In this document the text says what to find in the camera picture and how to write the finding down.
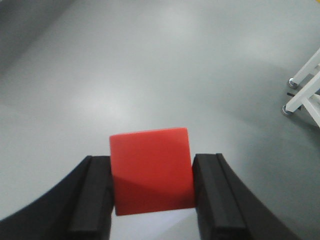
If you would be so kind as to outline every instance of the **gray floor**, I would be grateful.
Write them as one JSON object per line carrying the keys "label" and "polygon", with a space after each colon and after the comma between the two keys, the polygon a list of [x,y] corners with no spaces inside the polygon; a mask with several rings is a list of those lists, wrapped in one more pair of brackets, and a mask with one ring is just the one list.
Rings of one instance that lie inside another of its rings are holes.
{"label": "gray floor", "polygon": [[[320,47],[315,0],[75,1],[0,78],[0,219],[112,134],[188,127],[305,240],[320,239],[320,129],[281,114]],[[193,209],[113,217],[111,240],[199,240]]]}

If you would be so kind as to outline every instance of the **red cube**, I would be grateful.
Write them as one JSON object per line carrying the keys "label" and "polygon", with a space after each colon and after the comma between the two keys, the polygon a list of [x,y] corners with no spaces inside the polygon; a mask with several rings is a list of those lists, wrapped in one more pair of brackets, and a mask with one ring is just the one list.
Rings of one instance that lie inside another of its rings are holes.
{"label": "red cube", "polygon": [[195,207],[186,128],[110,137],[116,215]]}

